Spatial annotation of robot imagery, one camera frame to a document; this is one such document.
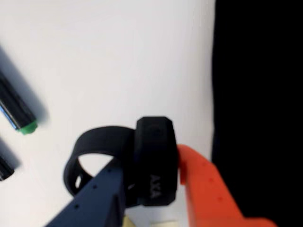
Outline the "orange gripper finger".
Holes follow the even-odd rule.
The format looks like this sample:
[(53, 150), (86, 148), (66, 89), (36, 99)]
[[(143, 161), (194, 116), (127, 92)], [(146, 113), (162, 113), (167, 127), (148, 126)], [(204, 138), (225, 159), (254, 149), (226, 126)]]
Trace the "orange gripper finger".
[(179, 144), (180, 183), (186, 190), (191, 227), (274, 227), (267, 218), (243, 215), (216, 166), (193, 148)]

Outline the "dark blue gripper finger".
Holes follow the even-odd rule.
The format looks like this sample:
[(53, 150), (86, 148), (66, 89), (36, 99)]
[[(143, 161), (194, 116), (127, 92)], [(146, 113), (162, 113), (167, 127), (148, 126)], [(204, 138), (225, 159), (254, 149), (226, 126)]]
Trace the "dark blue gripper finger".
[(48, 227), (121, 227), (125, 213), (123, 168), (110, 161)]

